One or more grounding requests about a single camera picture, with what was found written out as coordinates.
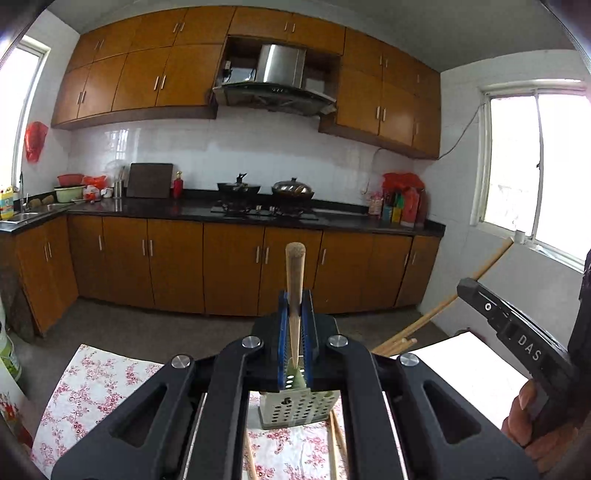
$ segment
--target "red bottle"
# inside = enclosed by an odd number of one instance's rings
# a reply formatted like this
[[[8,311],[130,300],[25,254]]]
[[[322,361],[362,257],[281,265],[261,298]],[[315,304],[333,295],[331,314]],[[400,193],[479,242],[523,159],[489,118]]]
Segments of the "red bottle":
[[[182,173],[182,171],[178,171],[177,177],[173,182],[173,197],[175,199],[181,198],[181,195],[183,194],[183,179],[181,178]]]

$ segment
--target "plastic bag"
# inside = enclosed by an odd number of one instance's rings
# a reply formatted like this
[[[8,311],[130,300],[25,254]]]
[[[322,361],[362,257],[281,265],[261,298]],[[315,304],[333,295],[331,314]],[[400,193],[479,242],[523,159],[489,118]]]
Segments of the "plastic bag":
[[[49,127],[41,122],[33,122],[27,125],[27,129],[25,130],[25,155],[27,156],[27,162],[37,163],[39,161],[48,130]]]

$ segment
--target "range hood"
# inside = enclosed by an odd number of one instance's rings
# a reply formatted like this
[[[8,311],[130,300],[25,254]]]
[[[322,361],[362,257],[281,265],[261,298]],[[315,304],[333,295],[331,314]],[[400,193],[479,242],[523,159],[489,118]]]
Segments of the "range hood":
[[[220,105],[305,116],[334,112],[335,99],[301,88],[305,59],[303,48],[263,45],[254,80],[222,83],[213,88],[213,93]]]

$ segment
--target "window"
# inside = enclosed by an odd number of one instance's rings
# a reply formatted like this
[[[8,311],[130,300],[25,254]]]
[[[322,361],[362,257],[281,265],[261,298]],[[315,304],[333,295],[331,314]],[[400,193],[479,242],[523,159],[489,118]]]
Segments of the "window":
[[[0,68],[0,189],[17,184],[22,127],[43,55],[22,42]]]
[[[579,264],[591,248],[591,103],[580,83],[486,94],[480,221]]]

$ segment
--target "white wall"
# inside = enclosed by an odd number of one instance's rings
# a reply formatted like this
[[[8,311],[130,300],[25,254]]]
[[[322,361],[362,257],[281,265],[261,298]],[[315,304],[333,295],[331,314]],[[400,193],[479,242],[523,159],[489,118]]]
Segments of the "white wall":
[[[443,72],[441,152],[452,147],[472,118],[482,101],[481,89],[532,79],[580,79],[591,86],[579,54],[571,50],[517,53]],[[502,243],[499,236],[470,225],[479,159],[477,118],[447,157],[414,163],[414,171],[431,196],[429,217],[447,226],[420,305],[423,313],[455,293],[457,282],[478,270]],[[495,269],[496,280],[489,287],[566,342],[578,310],[581,273],[527,247],[514,246],[510,251],[511,260]],[[478,315],[444,315],[435,322],[448,334],[469,326],[493,337],[492,329]]]
[[[216,190],[219,181],[260,184],[270,193],[297,177],[315,198],[364,204],[362,190],[387,171],[411,171],[413,161],[376,147],[318,133],[318,118],[220,107],[215,120],[148,120],[74,131],[68,171],[113,175],[133,162],[174,163],[185,188]]]
[[[41,13],[26,35],[51,50],[41,71],[25,125],[39,121],[49,127],[61,79],[80,35],[49,10]],[[27,163],[23,152],[22,174],[25,194],[35,195],[53,190],[56,176],[67,168],[70,136],[67,131],[50,128],[41,157],[36,164]]]

